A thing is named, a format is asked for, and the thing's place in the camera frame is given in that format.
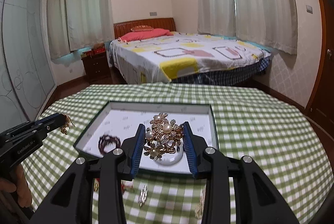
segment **wooden door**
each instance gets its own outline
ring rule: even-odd
[[[328,0],[319,0],[319,3],[323,29],[322,55],[313,95],[306,112],[334,137],[334,7]]]

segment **frosted glass panel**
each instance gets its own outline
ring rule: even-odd
[[[3,1],[0,0],[0,16],[2,12]],[[0,29],[0,43],[2,48],[2,34]],[[0,132],[3,132],[7,129],[10,129],[16,125],[19,125],[23,122],[26,122],[27,119],[25,118],[20,105],[13,93],[11,84],[8,79],[8,74],[6,71],[4,59],[2,56],[2,51],[0,50]]]
[[[40,0],[27,0],[28,11],[28,33],[35,62],[36,71],[42,84],[44,93],[47,95],[55,86],[49,64],[46,59],[46,53],[43,45],[41,23],[40,23]]]
[[[30,120],[36,118],[55,85],[42,41],[39,3],[4,0],[2,16],[5,62],[17,99]]]

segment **green checkered tablecloth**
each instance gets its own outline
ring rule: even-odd
[[[107,101],[211,104],[219,149],[226,156],[250,155],[278,188],[300,223],[318,211],[333,173],[325,150],[308,121],[295,107],[257,89],[188,84],[92,85],[52,104],[41,117],[69,114],[76,127],[62,135],[55,130],[43,147],[23,162],[37,208],[78,153],[72,147],[80,133]],[[143,185],[148,200],[140,209]],[[205,181],[139,175],[123,195],[128,223],[198,223],[194,209]],[[231,223],[235,198],[230,181]],[[98,194],[93,218],[97,222]]]

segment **light switch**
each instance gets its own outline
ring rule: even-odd
[[[313,14],[312,6],[306,5],[306,11],[307,11],[308,13]]]

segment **bed sheet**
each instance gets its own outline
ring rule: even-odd
[[[111,42],[114,65],[128,84],[169,83],[193,74],[247,67],[271,55],[265,49],[240,40],[173,33],[174,36],[129,43]]]

